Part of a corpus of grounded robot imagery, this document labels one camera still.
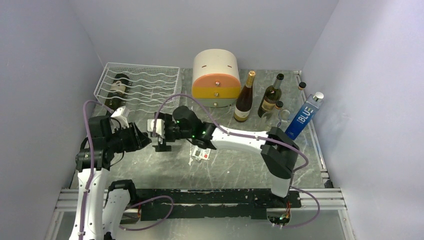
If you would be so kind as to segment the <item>dark green wine bottle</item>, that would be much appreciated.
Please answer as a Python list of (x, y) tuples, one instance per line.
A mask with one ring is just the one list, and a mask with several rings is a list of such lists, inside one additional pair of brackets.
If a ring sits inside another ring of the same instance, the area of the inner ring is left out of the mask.
[(283, 73), (277, 74), (272, 85), (268, 86), (260, 102), (257, 114), (261, 118), (265, 113), (274, 109), (282, 96), (281, 84), (285, 78)]

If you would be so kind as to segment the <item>blue clear square bottle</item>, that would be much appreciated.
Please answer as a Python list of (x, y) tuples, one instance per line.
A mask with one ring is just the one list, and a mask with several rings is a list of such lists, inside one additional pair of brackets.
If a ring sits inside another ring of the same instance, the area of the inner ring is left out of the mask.
[(322, 92), (310, 94), (288, 125), (285, 134), (295, 140), (319, 111), (324, 99)]

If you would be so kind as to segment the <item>clear glass bottle black cap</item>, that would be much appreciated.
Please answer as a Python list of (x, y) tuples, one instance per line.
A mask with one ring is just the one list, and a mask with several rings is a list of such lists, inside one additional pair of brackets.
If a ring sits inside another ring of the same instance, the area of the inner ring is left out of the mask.
[(289, 95), (287, 97), (284, 103), (284, 107), (279, 113), (279, 117), (282, 122), (288, 123), (294, 118), (296, 112), (299, 110), (301, 95), (306, 86), (307, 84), (301, 81), (297, 86), (297, 90), (293, 91), (293, 95)]

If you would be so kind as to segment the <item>clear bottle black-gold label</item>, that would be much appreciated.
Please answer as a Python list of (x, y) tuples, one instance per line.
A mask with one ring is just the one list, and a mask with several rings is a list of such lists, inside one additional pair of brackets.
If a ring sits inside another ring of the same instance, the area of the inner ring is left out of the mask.
[(164, 129), (161, 127), (157, 127), (155, 131), (157, 135), (157, 145), (154, 146), (156, 152), (168, 152), (169, 145), (167, 145), (167, 141), (165, 138)]

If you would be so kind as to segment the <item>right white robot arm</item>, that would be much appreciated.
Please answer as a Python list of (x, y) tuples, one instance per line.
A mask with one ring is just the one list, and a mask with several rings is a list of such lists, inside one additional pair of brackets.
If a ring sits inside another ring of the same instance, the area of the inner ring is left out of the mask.
[(180, 106), (172, 114), (157, 112), (154, 119), (147, 121), (147, 130), (158, 137), (158, 152), (170, 151), (169, 147), (163, 147), (166, 142), (186, 139), (201, 149), (226, 149), (260, 155), (272, 175), (270, 202), (275, 207), (282, 207), (288, 202), (300, 151), (280, 128), (272, 127), (268, 131), (231, 129), (201, 121), (188, 107)]

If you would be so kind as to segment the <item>clear bottle cream label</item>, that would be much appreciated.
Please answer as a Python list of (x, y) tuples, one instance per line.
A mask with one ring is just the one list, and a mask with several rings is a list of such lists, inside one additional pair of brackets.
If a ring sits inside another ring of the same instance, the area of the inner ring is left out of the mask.
[(280, 116), (280, 112), (284, 106), (282, 101), (278, 101), (275, 104), (273, 110), (266, 112), (262, 117), (264, 120), (264, 127), (266, 130), (269, 130), (272, 127), (279, 128), (282, 124), (282, 119)]

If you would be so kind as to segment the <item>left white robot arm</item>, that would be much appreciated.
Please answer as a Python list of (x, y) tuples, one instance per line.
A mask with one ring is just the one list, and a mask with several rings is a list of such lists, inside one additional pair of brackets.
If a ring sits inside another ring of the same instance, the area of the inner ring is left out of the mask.
[(76, 215), (71, 240), (113, 240), (126, 208), (139, 200), (130, 179), (117, 180), (107, 186), (115, 154), (135, 152), (152, 140), (146, 132), (130, 122), (113, 130), (109, 116), (85, 118), (88, 147), (75, 157), (78, 178)]

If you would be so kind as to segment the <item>dark red wine bottle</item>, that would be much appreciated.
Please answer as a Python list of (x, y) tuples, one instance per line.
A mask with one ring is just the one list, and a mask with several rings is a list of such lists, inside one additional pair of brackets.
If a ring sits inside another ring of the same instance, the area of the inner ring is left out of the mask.
[(255, 77), (256, 72), (250, 70), (247, 75), (246, 83), (236, 100), (233, 117), (237, 122), (245, 122), (249, 117), (253, 103), (253, 84)]

